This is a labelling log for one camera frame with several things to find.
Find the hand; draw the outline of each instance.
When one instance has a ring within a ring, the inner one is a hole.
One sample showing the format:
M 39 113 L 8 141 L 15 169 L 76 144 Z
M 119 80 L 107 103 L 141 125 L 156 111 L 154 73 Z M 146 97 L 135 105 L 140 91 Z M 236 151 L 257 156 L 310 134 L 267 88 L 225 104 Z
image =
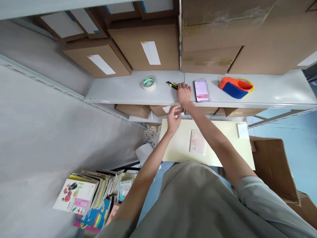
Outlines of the hand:
M 179 104 L 185 109 L 186 105 L 192 102 L 192 88 L 188 84 L 178 84 L 177 99 Z
M 179 128 L 179 125 L 181 124 L 182 115 L 180 112 L 175 112 L 177 109 L 180 109 L 180 105 L 173 106 L 169 109 L 168 115 L 167 115 L 167 134 L 174 135 Z

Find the packing tape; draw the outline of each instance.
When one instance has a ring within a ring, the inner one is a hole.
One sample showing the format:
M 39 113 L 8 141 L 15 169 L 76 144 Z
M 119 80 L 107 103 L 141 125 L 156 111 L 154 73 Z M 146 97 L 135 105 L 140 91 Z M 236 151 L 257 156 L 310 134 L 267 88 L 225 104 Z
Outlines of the packing tape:
M 145 78 L 141 81 L 141 86 L 147 92 L 152 92 L 156 89 L 156 82 L 152 78 Z

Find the gray shirt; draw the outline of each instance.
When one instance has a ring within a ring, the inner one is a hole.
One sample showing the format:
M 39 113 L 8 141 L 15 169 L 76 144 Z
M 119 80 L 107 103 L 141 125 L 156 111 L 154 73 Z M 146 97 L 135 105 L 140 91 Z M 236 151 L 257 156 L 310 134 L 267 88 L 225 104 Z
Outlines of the gray shirt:
M 112 221 L 98 237 L 317 237 L 317 231 L 258 177 L 236 186 L 239 199 L 212 169 L 183 162 L 163 177 L 157 202 L 135 230 Z

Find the orange tape dispenser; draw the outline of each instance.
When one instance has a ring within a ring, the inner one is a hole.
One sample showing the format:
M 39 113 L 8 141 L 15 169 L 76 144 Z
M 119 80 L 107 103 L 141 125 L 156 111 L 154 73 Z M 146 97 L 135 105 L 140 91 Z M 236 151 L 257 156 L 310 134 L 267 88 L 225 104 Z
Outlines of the orange tape dispenser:
M 219 88 L 229 94 L 231 97 L 241 99 L 248 93 L 252 92 L 253 84 L 246 79 L 234 79 L 232 77 L 222 78 Z

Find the gray wall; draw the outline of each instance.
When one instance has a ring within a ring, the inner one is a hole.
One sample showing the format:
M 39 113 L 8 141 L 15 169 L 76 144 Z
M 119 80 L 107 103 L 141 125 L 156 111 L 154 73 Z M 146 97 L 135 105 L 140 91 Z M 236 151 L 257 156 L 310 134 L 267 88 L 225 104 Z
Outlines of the gray wall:
M 0 54 L 86 96 L 94 78 L 62 51 L 63 44 L 8 20 L 0 21 Z
M 72 237 L 52 209 L 73 171 L 135 159 L 143 130 L 0 66 L 0 237 Z

